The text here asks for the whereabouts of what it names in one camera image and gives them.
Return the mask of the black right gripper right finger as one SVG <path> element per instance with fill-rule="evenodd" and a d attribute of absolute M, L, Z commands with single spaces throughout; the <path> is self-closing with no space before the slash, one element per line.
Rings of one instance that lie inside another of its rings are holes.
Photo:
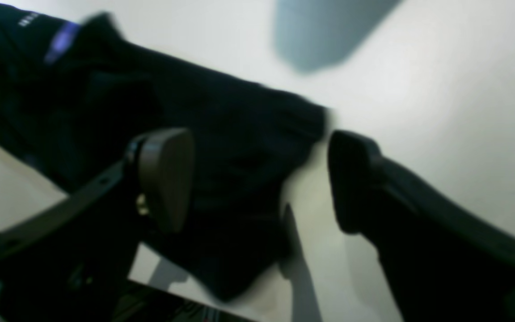
<path fill-rule="evenodd" d="M 405 322 L 515 322 L 515 237 L 452 202 L 378 144 L 333 131 L 328 172 L 342 232 L 376 247 Z"/>

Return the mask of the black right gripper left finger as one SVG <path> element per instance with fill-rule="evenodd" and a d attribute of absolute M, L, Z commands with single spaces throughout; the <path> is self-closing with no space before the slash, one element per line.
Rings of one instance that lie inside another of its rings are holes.
<path fill-rule="evenodd" d="M 0 322 L 105 322 L 139 244 L 180 232 L 194 135 L 163 128 L 59 204 L 0 232 Z"/>

